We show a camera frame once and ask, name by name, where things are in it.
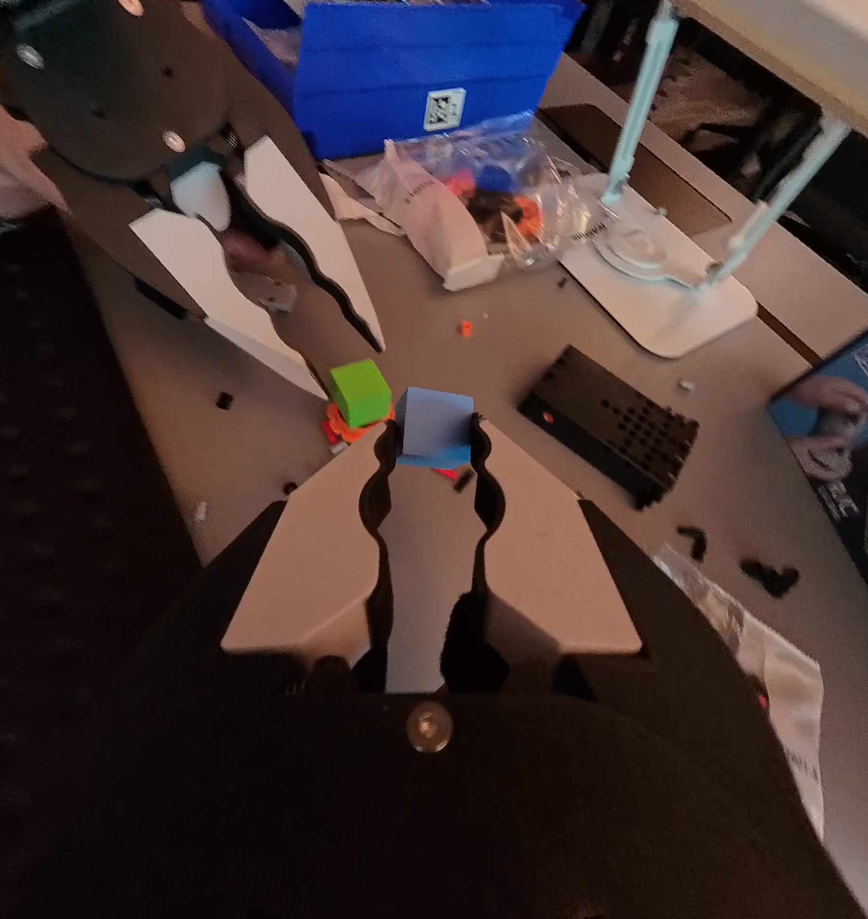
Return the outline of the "torn white bag piece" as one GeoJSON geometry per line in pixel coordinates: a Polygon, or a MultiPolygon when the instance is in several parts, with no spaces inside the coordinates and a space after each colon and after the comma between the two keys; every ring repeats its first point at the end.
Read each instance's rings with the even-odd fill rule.
{"type": "Polygon", "coordinates": [[[405,231],[397,224],[349,196],[335,178],[327,174],[321,174],[320,178],[339,223],[365,222],[388,235],[405,236],[405,231]]]}

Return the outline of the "white label parts bag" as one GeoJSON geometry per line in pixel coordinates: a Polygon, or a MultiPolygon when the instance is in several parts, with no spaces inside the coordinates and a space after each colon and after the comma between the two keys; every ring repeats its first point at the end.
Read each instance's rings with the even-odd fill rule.
{"type": "Polygon", "coordinates": [[[504,264],[488,251],[463,202],[417,162],[403,158],[386,142],[374,194],[382,214],[441,278],[450,292],[466,291],[497,279],[504,264]]]}

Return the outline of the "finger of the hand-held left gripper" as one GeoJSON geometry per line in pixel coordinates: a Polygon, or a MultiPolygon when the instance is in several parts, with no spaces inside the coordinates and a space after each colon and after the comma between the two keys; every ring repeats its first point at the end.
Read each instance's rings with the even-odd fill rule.
{"type": "Polygon", "coordinates": [[[242,197],[267,232],[297,253],[313,283],[332,297],[358,334],[383,353],[381,322],[345,232],[328,200],[315,195],[268,136],[245,150],[242,197]]]}
{"type": "Polygon", "coordinates": [[[154,209],[131,222],[130,229],[203,310],[211,329],[294,386],[327,399],[304,357],[278,336],[268,312],[237,288],[223,247],[206,223],[154,209]]]}

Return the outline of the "green foam cube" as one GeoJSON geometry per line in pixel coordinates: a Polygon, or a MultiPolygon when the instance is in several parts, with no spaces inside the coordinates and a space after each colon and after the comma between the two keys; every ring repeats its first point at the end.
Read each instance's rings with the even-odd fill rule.
{"type": "Polygon", "coordinates": [[[372,426],[388,418],[392,391],[375,361],[340,365],[329,374],[333,402],[349,427],[372,426]]]}

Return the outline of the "black perforated pad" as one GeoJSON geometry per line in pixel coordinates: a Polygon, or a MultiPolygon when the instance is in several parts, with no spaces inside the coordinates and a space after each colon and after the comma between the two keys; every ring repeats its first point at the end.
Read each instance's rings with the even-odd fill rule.
{"type": "Polygon", "coordinates": [[[65,224],[0,235],[0,917],[198,555],[65,224]]]}

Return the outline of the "orange gear wheel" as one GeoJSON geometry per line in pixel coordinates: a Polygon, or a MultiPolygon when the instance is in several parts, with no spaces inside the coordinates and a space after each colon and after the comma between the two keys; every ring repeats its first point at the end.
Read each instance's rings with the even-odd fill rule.
{"type": "Polygon", "coordinates": [[[329,402],[325,408],[325,419],[328,419],[333,425],[336,432],[341,435],[341,437],[348,442],[349,445],[360,440],[364,435],[366,435],[373,427],[382,424],[385,421],[394,419],[394,406],[392,403],[389,405],[388,414],[381,416],[379,419],[371,422],[368,425],[353,427],[350,426],[344,419],[343,414],[337,407],[336,403],[329,402]]]}

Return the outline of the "white booklet stand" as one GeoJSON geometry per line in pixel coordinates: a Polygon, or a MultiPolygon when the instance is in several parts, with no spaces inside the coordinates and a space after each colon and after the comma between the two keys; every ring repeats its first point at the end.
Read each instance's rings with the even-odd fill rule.
{"type": "Polygon", "coordinates": [[[561,264],[646,351],[680,359],[757,315],[734,271],[811,182],[849,132],[868,138],[868,1],[660,2],[612,164],[581,179],[600,230],[561,264]],[[800,160],[767,199],[734,224],[710,259],[664,210],[630,187],[636,152],[680,20],[691,17],[821,109],[800,160]]]}

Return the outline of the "blue robot kit box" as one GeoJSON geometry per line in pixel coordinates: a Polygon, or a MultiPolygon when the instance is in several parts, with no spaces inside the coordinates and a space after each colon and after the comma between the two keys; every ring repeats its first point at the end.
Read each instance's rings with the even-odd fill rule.
{"type": "Polygon", "coordinates": [[[868,590],[868,328],[767,410],[868,590]]]}

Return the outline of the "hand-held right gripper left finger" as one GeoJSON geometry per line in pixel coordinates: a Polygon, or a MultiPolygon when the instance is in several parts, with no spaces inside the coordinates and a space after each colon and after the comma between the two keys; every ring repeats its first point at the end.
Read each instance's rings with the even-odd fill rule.
{"type": "Polygon", "coordinates": [[[394,422],[385,421],[291,494],[222,651],[289,655],[305,671],[335,657],[362,689],[385,690],[394,591],[380,527],[393,470],[394,422]]]}

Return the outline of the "black perforated building plate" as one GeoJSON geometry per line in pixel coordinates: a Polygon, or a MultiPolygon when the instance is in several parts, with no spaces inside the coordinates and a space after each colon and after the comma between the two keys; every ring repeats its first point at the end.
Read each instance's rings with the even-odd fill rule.
{"type": "Polygon", "coordinates": [[[673,490],[700,431],[697,420],[659,405],[572,345],[518,411],[624,490],[637,510],[673,490]]]}

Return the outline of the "flat grey plate with holes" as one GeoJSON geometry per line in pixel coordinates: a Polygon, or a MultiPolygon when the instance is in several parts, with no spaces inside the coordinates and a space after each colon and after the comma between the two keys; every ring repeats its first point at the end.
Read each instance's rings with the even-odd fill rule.
{"type": "Polygon", "coordinates": [[[231,279],[250,302],[271,314],[290,314],[296,304],[297,288],[286,281],[239,271],[233,271],[231,279]]]}

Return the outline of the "blue foam cube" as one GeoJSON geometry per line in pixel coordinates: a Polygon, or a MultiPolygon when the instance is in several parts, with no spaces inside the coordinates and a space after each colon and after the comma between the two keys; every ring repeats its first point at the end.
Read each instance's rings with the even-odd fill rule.
{"type": "Polygon", "coordinates": [[[394,409],[396,461],[402,465],[457,469],[471,460],[474,399],[410,386],[394,409]]]}

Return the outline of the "large clear warning bag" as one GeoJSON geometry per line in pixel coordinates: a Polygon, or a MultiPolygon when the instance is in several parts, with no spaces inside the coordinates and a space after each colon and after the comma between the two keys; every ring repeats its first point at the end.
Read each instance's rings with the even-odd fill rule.
{"type": "MultiPolygon", "coordinates": [[[[386,141],[463,202],[488,251],[504,258],[499,276],[550,265],[602,227],[588,175],[552,155],[532,123],[532,112],[525,111],[455,132],[386,141]]],[[[349,196],[382,214],[374,194],[383,153],[325,159],[322,166],[349,196]]]]}

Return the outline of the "long blue plastic bin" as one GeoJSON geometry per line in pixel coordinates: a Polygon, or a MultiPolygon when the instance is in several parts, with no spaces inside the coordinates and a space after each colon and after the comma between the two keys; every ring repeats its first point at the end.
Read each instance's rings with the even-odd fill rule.
{"type": "Polygon", "coordinates": [[[212,31],[339,159],[533,114],[581,2],[203,1],[212,31]]]}

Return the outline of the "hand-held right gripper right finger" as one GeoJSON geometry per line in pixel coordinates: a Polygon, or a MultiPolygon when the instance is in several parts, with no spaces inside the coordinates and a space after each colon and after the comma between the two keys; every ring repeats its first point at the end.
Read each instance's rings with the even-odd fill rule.
{"type": "Polygon", "coordinates": [[[470,589],[451,612],[441,675],[453,693],[490,693],[512,670],[643,648],[583,500],[493,423],[471,427],[474,512],[484,531],[470,589]]]}

